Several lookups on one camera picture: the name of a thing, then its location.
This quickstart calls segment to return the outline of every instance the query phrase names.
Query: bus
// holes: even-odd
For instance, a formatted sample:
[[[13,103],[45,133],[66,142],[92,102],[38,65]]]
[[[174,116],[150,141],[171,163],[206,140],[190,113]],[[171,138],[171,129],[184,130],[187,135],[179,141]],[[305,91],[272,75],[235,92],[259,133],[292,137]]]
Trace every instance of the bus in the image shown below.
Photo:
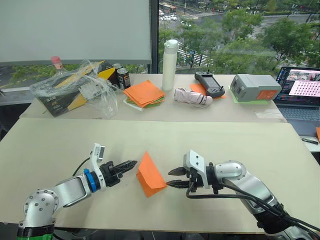
[[[159,3],[159,9],[161,9],[165,14],[172,14],[176,12],[177,7],[172,6],[166,2]]]

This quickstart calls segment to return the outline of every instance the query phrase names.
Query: orange paper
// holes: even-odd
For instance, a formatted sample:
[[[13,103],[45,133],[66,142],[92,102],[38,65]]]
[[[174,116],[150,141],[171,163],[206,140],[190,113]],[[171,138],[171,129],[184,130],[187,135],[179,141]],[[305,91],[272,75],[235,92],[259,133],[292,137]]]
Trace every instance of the orange paper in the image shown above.
[[[142,158],[136,177],[147,198],[167,186],[164,178],[161,176],[161,173],[158,171],[147,151]]]
[[[316,127],[316,135],[318,136],[318,139],[320,141],[320,127]]]
[[[155,100],[165,96],[165,93],[149,80],[125,89],[123,93],[134,101],[140,108],[143,108]]]
[[[190,86],[190,88],[191,88],[192,91],[207,96],[206,90],[205,90],[204,87],[201,85],[201,83],[193,83],[193,84],[190,84],[189,86]],[[225,99],[225,98],[226,98],[225,95],[218,96],[218,97],[214,97],[214,99]]]

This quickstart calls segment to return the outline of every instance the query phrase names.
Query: beige table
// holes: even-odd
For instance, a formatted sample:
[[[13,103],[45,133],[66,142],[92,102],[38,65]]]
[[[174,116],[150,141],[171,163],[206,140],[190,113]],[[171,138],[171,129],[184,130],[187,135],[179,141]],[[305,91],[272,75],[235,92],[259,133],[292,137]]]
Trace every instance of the beige table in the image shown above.
[[[207,162],[240,161],[292,216],[320,225],[320,167],[290,124],[39,118],[21,118],[0,142],[0,222],[24,219],[28,194],[69,178],[94,142],[106,146],[104,162],[140,161],[148,151],[166,181],[177,178],[167,172],[181,166],[190,149]],[[56,226],[262,231],[238,199],[188,199],[185,190],[172,187],[146,198],[137,169],[120,184],[62,209]]]
[[[166,92],[165,101],[157,107],[140,112],[126,104],[123,93],[117,95],[119,111],[113,120],[139,121],[187,121],[187,122],[287,122],[273,101],[267,105],[234,103],[228,86],[235,75],[215,75],[216,80],[225,87],[226,98],[217,99],[203,109],[193,109],[192,105],[176,102],[174,90]],[[133,84],[150,80],[157,87],[162,86],[162,74],[130,74]],[[176,75],[174,88],[190,89],[191,83],[198,83],[194,75]],[[34,99],[29,108],[21,115],[23,118],[53,118],[46,108]],[[97,119],[104,116],[96,109],[84,105],[58,116],[59,119]]]

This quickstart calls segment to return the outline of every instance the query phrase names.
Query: gray box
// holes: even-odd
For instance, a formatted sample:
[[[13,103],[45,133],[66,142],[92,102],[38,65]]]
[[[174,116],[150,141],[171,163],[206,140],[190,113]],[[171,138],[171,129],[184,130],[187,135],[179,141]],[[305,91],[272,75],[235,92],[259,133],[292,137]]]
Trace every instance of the gray box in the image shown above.
[[[230,86],[239,102],[273,100],[281,86],[270,75],[237,74]]]

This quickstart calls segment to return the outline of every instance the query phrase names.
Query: laptop keyboard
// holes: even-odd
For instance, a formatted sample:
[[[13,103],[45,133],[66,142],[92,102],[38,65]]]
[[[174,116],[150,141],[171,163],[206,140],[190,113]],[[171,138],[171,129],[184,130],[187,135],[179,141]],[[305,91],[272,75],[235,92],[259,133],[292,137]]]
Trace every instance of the laptop keyboard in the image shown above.
[[[279,110],[282,115],[289,120],[320,121],[319,109],[279,107]]]

